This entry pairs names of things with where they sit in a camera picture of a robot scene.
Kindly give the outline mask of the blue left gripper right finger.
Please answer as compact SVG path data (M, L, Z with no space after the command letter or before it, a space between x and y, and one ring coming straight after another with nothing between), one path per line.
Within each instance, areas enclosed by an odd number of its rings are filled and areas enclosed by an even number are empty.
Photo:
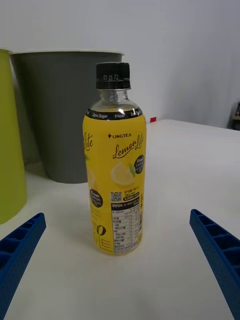
M189 224L233 318L240 319L240 240L196 209Z

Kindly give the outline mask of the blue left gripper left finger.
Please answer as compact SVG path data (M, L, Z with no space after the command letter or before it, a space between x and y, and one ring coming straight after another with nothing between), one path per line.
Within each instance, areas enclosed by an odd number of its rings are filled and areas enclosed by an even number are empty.
M3 320L46 229L40 212L0 241L0 319Z

